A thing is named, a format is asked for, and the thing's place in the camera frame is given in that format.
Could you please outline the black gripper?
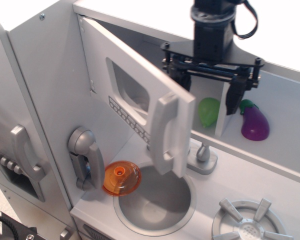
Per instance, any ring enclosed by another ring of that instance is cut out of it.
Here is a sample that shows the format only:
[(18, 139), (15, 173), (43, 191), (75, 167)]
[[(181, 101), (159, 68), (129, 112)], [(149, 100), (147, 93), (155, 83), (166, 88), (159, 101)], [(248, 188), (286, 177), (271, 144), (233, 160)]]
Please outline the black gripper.
[(234, 17), (194, 17), (194, 39), (161, 45), (163, 68), (188, 92), (191, 77), (197, 76), (230, 84), (226, 114), (236, 113), (246, 89), (257, 88), (265, 61), (239, 49)]

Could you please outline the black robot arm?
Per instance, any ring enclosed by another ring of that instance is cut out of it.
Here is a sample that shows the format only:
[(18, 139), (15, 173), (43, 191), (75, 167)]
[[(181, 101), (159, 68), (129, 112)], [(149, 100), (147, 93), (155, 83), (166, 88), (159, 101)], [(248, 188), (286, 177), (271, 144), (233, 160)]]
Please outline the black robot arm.
[(238, 5), (244, 5), (258, 19), (247, 0), (196, 0), (190, 11), (194, 39), (161, 45), (165, 54), (163, 69), (187, 91), (192, 76), (229, 83), (225, 100), (227, 115), (237, 111), (245, 91), (258, 87), (260, 69), (265, 64), (262, 58), (234, 43), (234, 36), (247, 39), (258, 29), (255, 25), (249, 33), (238, 34), (235, 23)]

